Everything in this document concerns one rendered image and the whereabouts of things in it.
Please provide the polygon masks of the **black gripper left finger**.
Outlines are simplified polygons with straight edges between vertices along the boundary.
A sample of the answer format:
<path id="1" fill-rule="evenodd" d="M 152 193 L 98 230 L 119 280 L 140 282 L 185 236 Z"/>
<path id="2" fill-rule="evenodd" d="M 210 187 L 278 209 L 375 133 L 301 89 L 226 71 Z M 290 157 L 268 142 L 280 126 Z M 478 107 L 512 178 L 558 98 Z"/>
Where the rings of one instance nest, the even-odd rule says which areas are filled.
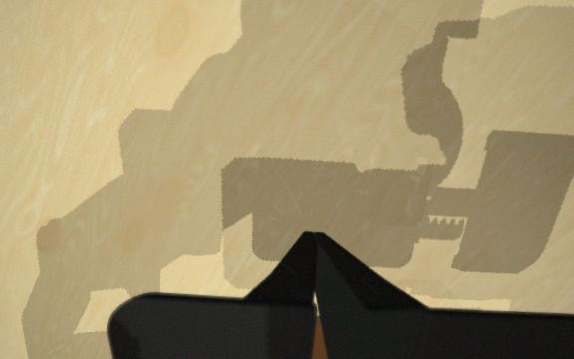
<path id="1" fill-rule="evenodd" d="M 312 359 L 317 241 L 304 231 L 244 297 L 151 292 L 121 303 L 112 359 Z"/>

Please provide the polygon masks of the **orange square block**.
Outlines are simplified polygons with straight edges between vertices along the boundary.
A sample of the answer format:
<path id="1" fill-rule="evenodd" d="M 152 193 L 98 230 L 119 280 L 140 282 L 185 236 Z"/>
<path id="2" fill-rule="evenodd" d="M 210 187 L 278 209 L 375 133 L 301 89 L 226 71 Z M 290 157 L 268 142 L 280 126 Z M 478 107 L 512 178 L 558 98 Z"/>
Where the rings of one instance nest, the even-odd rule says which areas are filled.
<path id="1" fill-rule="evenodd" d="M 328 359 L 320 316 L 317 315 L 312 359 Z"/>

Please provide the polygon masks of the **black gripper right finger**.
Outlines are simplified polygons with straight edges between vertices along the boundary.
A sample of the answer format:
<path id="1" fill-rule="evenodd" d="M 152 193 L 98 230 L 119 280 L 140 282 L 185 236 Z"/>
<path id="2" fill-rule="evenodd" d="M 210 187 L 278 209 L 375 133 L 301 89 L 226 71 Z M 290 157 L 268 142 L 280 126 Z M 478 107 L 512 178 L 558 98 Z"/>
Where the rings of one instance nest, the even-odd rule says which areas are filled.
<path id="1" fill-rule="evenodd" d="M 574 359 L 574 314 L 428 308 L 314 235 L 328 359 Z"/>

